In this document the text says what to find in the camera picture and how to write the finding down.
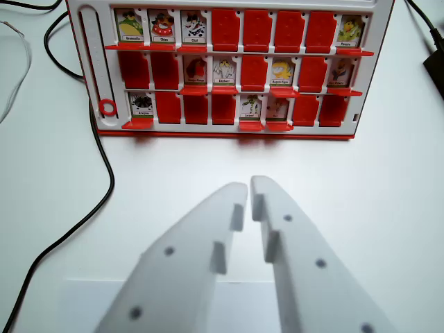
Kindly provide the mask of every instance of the white cable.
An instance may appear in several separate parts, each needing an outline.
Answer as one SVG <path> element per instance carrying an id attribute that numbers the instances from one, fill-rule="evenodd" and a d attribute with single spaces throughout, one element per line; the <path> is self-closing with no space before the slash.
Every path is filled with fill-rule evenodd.
<path id="1" fill-rule="evenodd" d="M 1 123 L 6 118 L 8 113 L 10 112 L 10 110 L 12 108 L 12 105 L 14 104 L 15 97 L 16 97 L 17 93 L 19 92 L 20 86 L 22 85 L 26 75 L 28 75 L 29 69 L 31 68 L 32 53 L 31 53 L 31 47 L 30 47 L 29 43 L 25 40 L 25 35 L 23 33 L 21 33 L 18 29 L 16 29 L 14 26 L 9 24 L 8 22 L 0 21 L 0 23 L 3 23 L 6 26 L 8 26 L 9 28 L 13 29 L 20 36 L 20 39 L 22 40 L 23 45 L 24 45 L 25 50 L 26 50 L 26 61 L 27 61 L 26 71 L 24 72 L 24 74 L 20 78 L 19 82 L 12 89 L 11 94 L 10 94 L 8 100 L 6 101 L 5 110 L 0 115 L 0 123 Z"/>

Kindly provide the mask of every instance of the white table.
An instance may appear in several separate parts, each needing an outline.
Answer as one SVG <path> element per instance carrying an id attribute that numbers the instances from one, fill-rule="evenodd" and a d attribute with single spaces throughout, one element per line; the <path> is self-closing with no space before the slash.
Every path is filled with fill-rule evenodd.
<path id="1" fill-rule="evenodd" d="M 46 3 L 35 0 L 35 3 Z M 418 0 L 438 24 L 442 3 Z M 0 125 L 0 327 L 36 255 L 100 200 L 108 175 L 89 128 L 87 93 L 44 51 L 42 38 L 65 10 L 0 5 L 21 30 L 33 64 Z M 311 217 L 345 265 L 401 332 L 444 326 L 444 102 L 422 62 L 425 24 L 397 0 L 356 139 L 282 140 L 103 137 L 116 175 L 108 204 L 35 274 L 15 332 L 58 331 L 66 279 L 124 280 L 138 255 L 195 204 L 255 173 L 278 181 Z M 65 21 L 51 40 L 80 73 Z M 0 26 L 0 105 L 24 69 L 18 37 Z M 271 281 L 259 225 L 246 215 L 229 281 Z"/>

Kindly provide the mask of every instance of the character card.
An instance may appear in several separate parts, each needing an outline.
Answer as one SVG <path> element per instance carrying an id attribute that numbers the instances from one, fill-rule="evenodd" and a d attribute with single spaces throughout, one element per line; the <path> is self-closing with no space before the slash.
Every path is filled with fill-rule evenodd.
<path id="1" fill-rule="evenodd" d="M 363 31 L 364 23 L 361 16 L 343 15 L 335 45 L 339 47 L 358 47 L 361 43 Z"/>
<path id="2" fill-rule="evenodd" d="M 144 92 L 129 92 L 131 115 L 133 117 L 153 118 L 153 101 Z"/>
<path id="3" fill-rule="evenodd" d="M 148 11 L 150 21 L 151 42 L 174 44 L 174 17 L 166 9 L 150 9 Z"/>
<path id="4" fill-rule="evenodd" d="M 349 58 L 334 58 L 327 87 L 348 87 L 352 78 L 353 64 Z"/>
<path id="5" fill-rule="evenodd" d="M 290 58 L 273 59 L 271 65 L 271 82 L 274 86 L 291 86 L 293 84 L 294 64 Z"/>
<path id="6" fill-rule="evenodd" d="M 114 9 L 117 35 L 120 42 L 143 42 L 144 29 L 142 19 L 132 8 Z"/>
<path id="7" fill-rule="evenodd" d="M 266 107 L 266 120 L 287 120 L 289 102 L 286 99 L 277 99 L 269 96 Z"/>
<path id="8" fill-rule="evenodd" d="M 182 10 L 182 43 L 207 44 L 207 19 L 199 10 Z"/>
<path id="9" fill-rule="evenodd" d="M 183 67 L 186 85 L 207 84 L 207 63 L 200 55 L 184 55 Z"/>
<path id="10" fill-rule="evenodd" d="M 213 58 L 213 85 L 235 85 L 236 63 L 230 56 Z"/>
<path id="11" fill-rule="evenodd" d="M 240 119 L 260 120 L 262 102 L 257 95 L 241 95 Z"/>

